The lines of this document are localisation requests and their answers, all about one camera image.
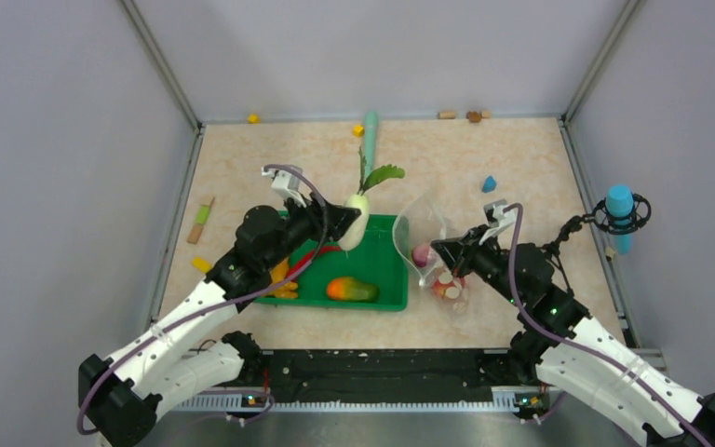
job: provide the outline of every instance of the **white wall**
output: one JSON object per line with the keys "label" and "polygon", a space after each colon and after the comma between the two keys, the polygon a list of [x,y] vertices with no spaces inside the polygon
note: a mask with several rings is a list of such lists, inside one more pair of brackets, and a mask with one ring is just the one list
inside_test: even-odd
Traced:
{"label": "white wall", "polygon": [[653,205],[618,261],[636,329],[672,375],[715,391],[715,2],[647,2],[574,123],[597,195]]}
{"label": "white wall", "polygon": [[77,436],[77,367],[139,332],[192,132],[117,2],[0,0],[0,447]]}
{"label": "white wall", "polygon": [[139,0],[199,119],[565,111],[623,0]]}

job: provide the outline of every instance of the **green tray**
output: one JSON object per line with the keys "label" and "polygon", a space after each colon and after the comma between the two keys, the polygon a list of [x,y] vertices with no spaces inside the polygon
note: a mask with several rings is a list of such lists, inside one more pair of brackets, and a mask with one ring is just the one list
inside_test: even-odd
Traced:
{"label": "green tray", "polygon": [[[366,225],[366,235],[356,249],[344,253],[333,251],[322,254],[297,277],[299,297],[295,300],[265,296],[257,303],[266,305],[315,305],[345,309],[396,311],[407,307],[407,267],[393,246],[391,231],[396,216],[372,214]],[[294,265],[306,253],[317,246],[308,241],[290,257]],[[355,277],[380,288],[380,295],[373,303],[349,303],[333,301],[325,290],[328,283],[337,277]]]}

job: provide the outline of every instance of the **yellow block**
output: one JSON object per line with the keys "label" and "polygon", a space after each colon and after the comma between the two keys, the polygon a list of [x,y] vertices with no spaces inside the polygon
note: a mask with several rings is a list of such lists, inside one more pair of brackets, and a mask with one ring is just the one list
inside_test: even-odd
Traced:
{"label": "yellow block", "polygon": [[199,272],[205,275],[207,274],[207,272],[212,270],[212,265],[208,263],[207,260],[204,258],[199,258],[196,256],[195,258],[193,258],[191,264],[193,264],[193,267],[195,267]]}

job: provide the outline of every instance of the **green leaf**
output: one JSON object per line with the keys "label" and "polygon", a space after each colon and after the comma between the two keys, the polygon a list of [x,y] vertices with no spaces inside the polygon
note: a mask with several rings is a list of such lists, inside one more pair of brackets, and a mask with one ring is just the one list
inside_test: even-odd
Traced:
{"label": "green leaf", "polygon": [[360,193],[365,193],[366,191],[372,189],[374,186],[384,182],[387,179],[403,179],[404,169],[399,168],[394,165],[384,165],[371,172],[369,177],[360,186]]}
{"label": "green leaf", "polygon": [[360,156],[360,181],[357,184],[357,189],[363,187],[363,181],[366,180],[366,155],[363,154],[363,144],[357,149],[357,154]]}

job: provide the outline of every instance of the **beige tabletop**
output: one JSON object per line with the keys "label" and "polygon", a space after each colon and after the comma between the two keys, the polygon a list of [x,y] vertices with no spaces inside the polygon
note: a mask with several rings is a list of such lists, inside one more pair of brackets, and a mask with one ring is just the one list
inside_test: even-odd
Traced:
{"label": "beige tabletop", "polygon": [[[344,203],[357,189],[359,177],[360,139],[351,133],[355,124],[207,126],[160,317],[202,278],[191,265],[195,256],[214,263],[232,248],[246,210],[261,204],[282,208],[270,181],[260,175],[264,164],[294,164],[328,201]],[[491,119],[478,124],[464,119],[384,121],[375,166],[385,163],[404,168],[407,177],[372,189],[371,213],[397,214],[433,185],[438,205],[455,228],[464,231],[486,222],[484,204],[505,198],[525,206],[520,241],[541,244],[554,238],[570,217],[584,212],[554,118]],[[498,186],[483,194],[480,188],[488,175]],[[215,204],[201,239],[192,245],[185,240],[198,202],[207,195],[215,195]],[[510,236],[508,230],[500,237],[504,247]],[[562,248],[576,298],[620,338],[598,256],[587,230]],[[412,276],[409,284],[409,303],[401,312],[252,304],[209,338],[250,332],[265,349],[504,347],[521,328],[516,308],[474,276],[468,282],[469,305],[462,315],[444,311]]]}

